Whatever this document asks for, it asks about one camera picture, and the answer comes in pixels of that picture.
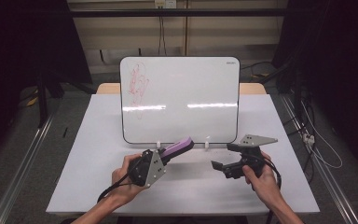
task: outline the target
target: white surface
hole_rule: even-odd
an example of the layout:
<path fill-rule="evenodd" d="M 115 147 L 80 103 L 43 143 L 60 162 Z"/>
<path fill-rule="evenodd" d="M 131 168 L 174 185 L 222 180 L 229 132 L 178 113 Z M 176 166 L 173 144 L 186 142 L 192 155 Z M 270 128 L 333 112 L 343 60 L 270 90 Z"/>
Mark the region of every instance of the white surface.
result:
<path fill-rule="evenodd" d="M 240 62 L 233 57 L 127 57 L 120 63 L 129 143 L 230 143 L 237 136 Z"/>
<path fill-rule="evenodd" d="M 262 146 L 282 175 L 282 194 L 297 213 L 316 213 L 319 207 L 284 132 L 269 95 L 241 95 L 238 140 L 246 134 L 278 138 Z M 240 160 L 222 148 L 193 148 L 170 161 L 167 174 L 115 214 L 124 216 L 197 216 L 266 214 L 244 178 L 226 179 L 212 168 Z M 111 172 L 127 154 L 142 152 L 121 135 L 118 95 L 93 95 L 75 143 L 51 197 L 47 212 L 87 212 L 110 186 Z"/>

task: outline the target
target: electrical outlet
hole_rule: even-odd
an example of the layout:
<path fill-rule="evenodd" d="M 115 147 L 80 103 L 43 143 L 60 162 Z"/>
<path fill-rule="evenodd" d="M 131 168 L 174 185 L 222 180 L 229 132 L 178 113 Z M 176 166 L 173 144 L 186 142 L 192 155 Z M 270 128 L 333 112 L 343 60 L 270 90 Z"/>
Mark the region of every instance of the electrical outlet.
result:
<path fill-rule="evenodd" d="M 165 8 L 165 0 L 155 0 L 156 8 Z"/>
<path fill-rule="evenodd" d="M 176 0 L 165 0 L 165 8 L 176 8 Z"/>

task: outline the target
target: finger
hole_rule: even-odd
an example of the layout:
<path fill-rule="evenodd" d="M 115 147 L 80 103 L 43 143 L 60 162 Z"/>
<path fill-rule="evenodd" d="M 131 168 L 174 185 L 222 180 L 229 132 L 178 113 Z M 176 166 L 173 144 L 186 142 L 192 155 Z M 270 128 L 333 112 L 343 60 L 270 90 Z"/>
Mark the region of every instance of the finger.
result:
<path fill-rule="evenodd" d="M 251 181 L 249 180 L 248 177 L 245 177 L 245 180 L 246 180 L 246 184 L 251 184 Z"/>
<path fill-rule="evenodd" d="M 136 158 L 139 158 L 141 156 L 142 156 L 141 153 L 125 156 L 123 165 L 121 166 L 121 168 L 123 168 L 124 170 L 127 170 L 129 168 L 130 161 L 135 160 Z"/>
<path fill-rule="evenodd" d="M 271 167 L 267 166 L 266 164 L 263 166 L 263 169 L 261 171 L 262 174 L 270 174 L 272 173 Z"/>
<path fill-rule="evenodd" d="M 112 184 L 114 184 L 116 181 L 120 179 L 120 168 L 116 169 L 114 172 L 112 172 Z"/>
<path fill-rule="evenodd" d="M 255 184 L 255 182 L 258 181 L 257 176 L 255 176 L 255 172 L 248 165 L 244 165 L 242 167 L 242 170 L 243 170 L 243 173 L 245 174 L 245 176 L 249 179 L 249 181 L 252 184 Z"/>
<path fill-rule="evenodd" d="M 263 157 L 265 157 L 265 158 L 267 158 L 267 159 L 271 160 L 270 155 L 269 155 L 269 154 L 267 154 L 267 153 L 265 153 L 264 151 L 261 151 L 261 155 L 263 155 Z"/>

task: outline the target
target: gray floor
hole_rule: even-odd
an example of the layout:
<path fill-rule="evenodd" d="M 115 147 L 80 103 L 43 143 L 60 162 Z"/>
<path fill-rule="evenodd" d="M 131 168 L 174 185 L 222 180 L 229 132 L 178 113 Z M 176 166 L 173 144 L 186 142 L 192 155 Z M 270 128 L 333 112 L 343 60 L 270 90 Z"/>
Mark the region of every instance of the gray floor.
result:
<path fill-rule="evenodd" d="M 271 67 L 265 64 L 263 66 L 255 66 L 253 72 L 254 74 L 269 73 L 271 69 Z M 92 86 L 96 87 L 99 83 L 117 80 L 117 73 L 95 74 L 93 79 L 95 82 Z M 241 80 L 246 82 L 251 79 L 256 81 L 257 77 L 251 77 L 251 70 L 249 68 L 243 69 L 241 71 Z M 284 107 L 282 97 L 277 93 L 274 85 L 274 82 L 271 81 L 266 85 L 266 90 L 270 94 L 282 122 L 285 122 L 290 117 Z M 48 98 L 51 105 L 54 105 L 52 104 L 54 102 L 58 102 L 59 108 L 51 123 L 46 139 L 35 157 L 32 169 L 28 173 L 21 191 L 17 195 L 13 207 L 8 214 L 7 223 L 60 223 L 64 220 L 64 217 L 50 215 L 45 211 L 52 192 L 55 189 L 57 179 L 75 141 L 76 133 L 86 112 L 90 96 L 66 84 L 63 84 L 63 86 L 66 89 L 66 93 L 62 99 Z M 316 115 L 317 129 L 335 148 L 343 160 L 341 168 L 330 170 L 358 216 L 358 161 L 352 156 L 345 142 L 335 134 L 333 127 L 317 105 L 317 102 L 312 103 Z M 0 199 L 5 193 L 11 179 L 16 174 L 18 167 L 21 165 L 22 158 L 34 138 L 37 125 L 37 104 L 33 106 L 19 105 L 17 116 L 7 132 L 5 141 L 0 145 Z M 291 133 L 295 130 L 295 127 L 293 123 L 289 122 L 285 125 L 285 129 L 288 133 Z M 300 163 L 304 164 L 308 154 L 299 135 L 291 134 L 289 139 Z M 317 147 L 326 161 L 338 164 L 337 156 L 322 141 L 317 142 Z M 310 182 L 310 187 L 320 206 L 321 213 L 301 217 L 307 223 L 345 223 L 321 175 L 316 168 L 313 172 L 314 177 Z M 311 173 L 312 169 L 311 165 L 309 165 L 306 170 L 306 176 L 310 178 Z M 248 220 L 249 223 L 264 223 L 266 217 L 248 217 Z M 141 223 L 160 223 L 161 221 L 157 218 L 137 219 Z M 115 222 L 116 219 L 114 217 L 109 217 L 103 223 Z M 231 217 L 224 217 L 223 219 L 214 218 L 208 223 L 222 222 L 234 223 L 234 220 Z"/>

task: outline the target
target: white tabletop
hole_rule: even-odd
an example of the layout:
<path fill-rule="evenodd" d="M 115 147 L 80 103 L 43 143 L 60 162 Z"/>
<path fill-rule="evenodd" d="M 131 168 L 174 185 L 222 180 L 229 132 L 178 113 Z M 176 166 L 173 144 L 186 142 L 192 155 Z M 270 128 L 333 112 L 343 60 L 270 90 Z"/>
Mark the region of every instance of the white tabletop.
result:
<path fill-rule="evenodd" d="M 241 95 L 238 141 L 245 134 L 277 138 L 261 146 L 282 175 L 282 195 L 296 213 L 317 213 L 310 186 L 269 95 Z M 167 174 L 132 202 L 114 212 L 121 216 L 237 216 L 267 213 L 267 207 L 244 178 L 226 179 L 211 161 L 237 162 L 240 153 L 224 146 L 195 146 L 172 159 Z M 62 171 L 47 212 L 57 215 L 87 212 L 111 185 L 111 172 L 127 154 L 145 147 L 123 140 L 119 95 L 93 95 Z"/>

